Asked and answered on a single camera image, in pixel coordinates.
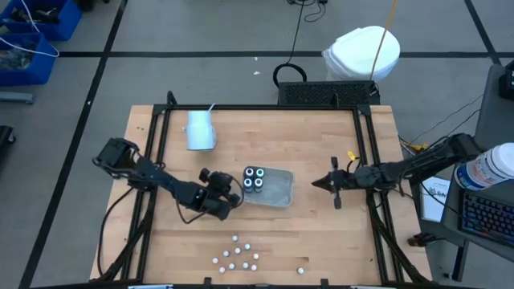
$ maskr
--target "gray floor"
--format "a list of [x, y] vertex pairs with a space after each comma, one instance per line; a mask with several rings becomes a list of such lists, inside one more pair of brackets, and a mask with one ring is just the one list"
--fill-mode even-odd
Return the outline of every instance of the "gray floor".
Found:
[[[0, 7], [6, 0], [0, 0]], [[55, 43], [61, 51], [102, 51], [120, 0], [85, 14], [73, 38]], [[359, 26], [385, 25], [392, 0], [332, 0], [315, 23], [302, 22], [296, 49], [321, 51]], [[474, 1], [496, 51], [513, 52], [512, 0]], [[285, 0], [129, 0], [113, 51], [288, 51], [300, 7]], [[315, 11], [314, 6], [305, 9]], [[391, 26], [402, 51], [486, 52], [460, 0], [399, 2]], [[173, 90], [181, 104], [274, 104], [271, 81], [285, 58], [111, 58], [92, 105], [54, 225], [32, 286], [84, 282], [106, 209], [112, 180], [91, 158], [111, 136], [123, 136], [134, 104], [164, 102]], [[511, 59], [501, 59], [507, 64]], [[60, 58], [48, 84], [0, 91], [32, 92], [36, 103], [0, 104], [0, 124], [15, 127], [18, 142], [7, 156], [0, 181], [0, 279], [17, 287], [67, 154], [97, 58]], [[324, 80], [321, 57], [294, 58], [309, 80]], [[400, 135], [412, 140], [483, 91], [484, 59], [400, 59], [381, 81], [382, 103], [393, 106]], [[298, 80], [290, 71], [280, 79]], [[448, 133], [479, 102], [420, 137], [430, 143]], [[476, 117], [457, 132], [473, 133]], [[435, 280], [453, 266], [456, 249], [439, 242], [427, 249]], [[509, 287], [514, 264], [473, 246], [459, 285]]]

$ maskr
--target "wooden tabletop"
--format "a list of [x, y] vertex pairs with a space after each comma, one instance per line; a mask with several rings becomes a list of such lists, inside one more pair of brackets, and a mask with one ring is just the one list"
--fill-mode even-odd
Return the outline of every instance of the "wooden tabletop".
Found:
[[[151, 106], [132, 108], [125, 138], [145, 148]], [[393, 113], [389, 106], [372, 107], [373, 125], [381, 161], [399, 161], [402, 152]], [[157, 155], [160, 119], [152, 155]], [[165, 170], [183, 181], [198, 181], [204, 167], [223, 171], [241, 180], [248, 165], [287, 169], [294, 173], [294, 196], [288, 208], [245, 203], [230, 212], [227, 220], [204, 216], [190, 225], [178, 217], [171, 194], [159, 189], [153, 231], [145, 271], [145, 283], [379, 284], [377, 259], [364, 190], [344, 191], [342, 209], [333, 208], [329, 192], [315, 188], [312, 181], [326, 175], [330, 157], [341, 167], [349, 161], [348, 151], [358, 155], [351, 112], [342, 111], [213, 111], [218, 134], [214, 151], [186, 149], [187, 111], [172, 111], [164, 162]], [[371, 150], [364, 118], [361, 119], [369, 162]], [[404, 185], [409, 193], [409, 186]], [[115, 181], [109, 205], [127, 190], [126, 181]], [[431, 279], [423, 248], [408, 246], [406, 240], [420, 232], [414, 203], [399, 193], [390, 193], [390, 206], [399, 246], [419, 271]], [[104, 233], [103, 268], [116, 258], [125, 244], [135, 194], [128, 196], [111, 213]], [[184, 210], [186, 218], [195, 212]], [[231, 241], [237, 234], [239, 242]], [[251, 244], [250, 251], [234, 254], [236, 247]], [[223, 251], [232, 254], [225, 258]], [[384, 245], [390, 279], [394, 278], [390, 253]], [[254, 261], [253, 253], [260, 259]], [[214, 265], [212, 258], [219, 264]], [[139, 249], [134, 252], [131, 276], [135, 276]], [[257, 271], [245, 271], [243, 262], [256, 264]], [[236, 270], [229, 271], [228, 264]], [[220, 274], [220, 266], [227, 268]], [[296, 273], [303, 267], [305, 273]], [[96, 266], [92, 278], [96, 277]]]

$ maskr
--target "blue bin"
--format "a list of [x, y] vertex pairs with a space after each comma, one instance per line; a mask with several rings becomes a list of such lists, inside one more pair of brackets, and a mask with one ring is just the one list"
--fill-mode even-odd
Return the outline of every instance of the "blue bin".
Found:
[[[30, 33], [23, 35], [0, 35], [8, 43], [19, 45], [23, 43], [24, 39], [30, 40], [36, 44], [36, 51], [55, 55], [56, 52], [50, 43], [45, 39], [44, 35], [40, 33]], [[11, 49], [10, 46], [4, 42], [0, 42], [0, 50]], [[0, 86], [16, 86], [16, 85], [31, 85], [31, 84], [45, 84], [51, 74], [51, 69], [54, 67], [55, 57], [47, 55], [34, 54], [31, 64], [26, 69], [13, 69], [13, 70], [0, 70]]]
[[[48, 40], [69, 40], [82, 17], [82, 11], [80, 11], [74, 0], [25, 0], [25, 3], [29, 9], [33, 6], [38, 8], [47, 7], [49, 10], [52, 7], [61, 9], [59, 24], [35, 23]], [[37, 32], [30, 22], [10, 21], [10, 15], [14, 8], [26, 10], [21, 0], [11, 0], [6, 9], [0, 14], [0, 26], [2, 24], [5, 25], [13, 33]]]

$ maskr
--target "white paper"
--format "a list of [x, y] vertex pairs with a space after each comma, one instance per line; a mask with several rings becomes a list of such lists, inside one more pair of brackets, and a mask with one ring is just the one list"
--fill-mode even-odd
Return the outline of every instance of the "white paper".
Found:
[[[431, 177], [426, 179], [423, 184], [435, 198], [440, 200], [443, 204], [446, 204], [450, 181], [438, 177]], [[423, 220], [441, 222], [444, 206], [429, 195], [423, 187], [421, 203]]]

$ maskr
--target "white cup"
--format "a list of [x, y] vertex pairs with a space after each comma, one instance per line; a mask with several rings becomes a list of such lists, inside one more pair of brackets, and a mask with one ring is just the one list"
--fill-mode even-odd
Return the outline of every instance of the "white cup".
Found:
[[187, 112], [187, 149], [211, 150], [216, 145], [216, 131], [210, 120], [210, 111]]

